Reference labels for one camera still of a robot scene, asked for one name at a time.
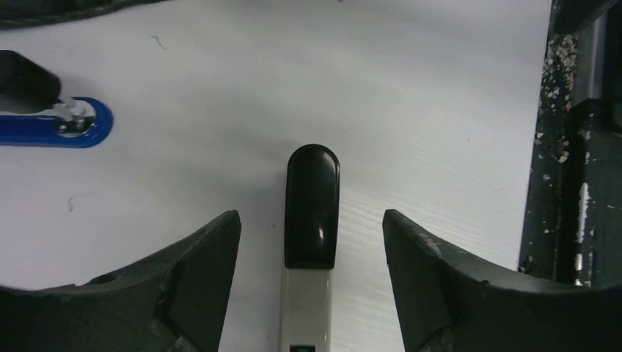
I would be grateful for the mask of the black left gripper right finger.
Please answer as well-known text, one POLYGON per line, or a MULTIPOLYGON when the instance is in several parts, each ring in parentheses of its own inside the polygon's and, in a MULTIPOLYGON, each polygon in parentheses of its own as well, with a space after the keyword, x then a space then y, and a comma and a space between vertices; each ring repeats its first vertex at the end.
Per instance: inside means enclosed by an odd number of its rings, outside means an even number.
POLYGON ((552 282, 484 260, 401 212, 384 248, 407 351, 619 351, 621 288, 552 282))

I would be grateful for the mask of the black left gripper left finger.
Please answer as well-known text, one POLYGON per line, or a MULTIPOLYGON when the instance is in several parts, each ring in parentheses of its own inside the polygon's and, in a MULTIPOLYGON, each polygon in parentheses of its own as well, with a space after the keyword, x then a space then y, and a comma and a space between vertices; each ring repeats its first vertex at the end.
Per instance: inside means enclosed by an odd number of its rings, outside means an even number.
POLYGON ((217 351, 241 221, 188 237, 85 285, 1 289, 3 351, 217 351))

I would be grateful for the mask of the beige and black stapler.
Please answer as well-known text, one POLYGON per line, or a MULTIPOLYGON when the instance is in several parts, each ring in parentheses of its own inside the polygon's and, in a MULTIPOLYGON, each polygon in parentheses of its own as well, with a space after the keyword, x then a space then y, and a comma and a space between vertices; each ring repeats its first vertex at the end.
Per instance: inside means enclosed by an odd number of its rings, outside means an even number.
POLYGON ((320 144, 287 165, 280 351, 329 351, 336 261, 340 163, 320 144))

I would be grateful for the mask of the blue stapler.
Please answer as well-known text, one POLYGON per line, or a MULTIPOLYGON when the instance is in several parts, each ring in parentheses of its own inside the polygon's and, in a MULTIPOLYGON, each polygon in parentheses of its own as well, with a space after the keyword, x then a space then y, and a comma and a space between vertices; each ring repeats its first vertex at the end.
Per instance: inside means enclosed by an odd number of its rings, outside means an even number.
POLYGON ((1 145, 88 148, 114 125, 111 109, 64 93, 61 79, 20 53, 1 50, 1 145))

